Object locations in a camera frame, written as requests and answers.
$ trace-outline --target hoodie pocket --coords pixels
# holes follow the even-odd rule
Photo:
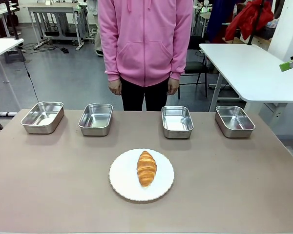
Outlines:
[[[144,79],[143,43],[128,42],[116,57],[117,69],[128,78]]]
[[[172,53],[161,41],[146,42],[146,76],[161,79],[171,72]]]

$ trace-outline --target red jacket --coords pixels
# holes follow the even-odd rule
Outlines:
[[[235,35],[235,30],[237,28],[241,29],[243,39],[246,40],[253,31],[253,26],[256,22],[258,15],[258,9],[262,0],[249,1],[246,7],[233,19],[232,23],[226,30],[226,40],[233,40]],[[272,7],[269,2],[264,3],[262,13],[259,18],[259,23],[256,30],[260,30],[268,22],[273,20]]]

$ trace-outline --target floor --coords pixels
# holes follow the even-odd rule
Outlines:
[[[33,29],[28,24],[18,27],[22,32],[21,38],[24,45],[36,42]],[[94,53],[94,44],[86,42],[80,51],[75,51],[75,46],[70,41],[55,45],[57,49],[49,52],[25,54],[26,67],[32,78],[39,101],[60,101],[65,109],[82,110],[90,103],[109,103],[114,110],[121,111],[122,100],[113,95],[107,87],[107,75],[104,73],[105,65],[102,58]],[[60,49],[65,47],[69,54],[64,54]],[[197,51],[189,51],[187,61],[201,61]],[[27,76],[23,62],[15,61],[6,64],[4,58],[1,61],[5,72],[11,81],[11,85],[19,99],[22,108],[31,108],[36,102],[32,84]],[[208,74],[208,83],[216,83],[218,75]],[[181,82],[195,82],[197,77],[182,77]],[[208,111],[213,90],[208,89],[208,97],[205,98],[204,85],[181,86],[181,99],[178,95],[168,97],[167,105],[186,106],[190,111]],[[223,89],[221,97],[237,97],[232,89]],[[243,102],[221,102],[221,105],[238,105],[243,107]],[[3,84],[0,75],[0,112],[17,111],[16,105]],[[293,147],[293,140],[283,141],[286,146]]]

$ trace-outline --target croissant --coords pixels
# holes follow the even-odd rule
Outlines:
[[[148,187],[153,182],[157,170],[154,158],[143,151],[137,163],[138,179],[142,187]]]

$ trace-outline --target pink hoodie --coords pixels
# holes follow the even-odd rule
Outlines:
[[[108,80],[158,84],[184,72],[193,0],[99,0]]]

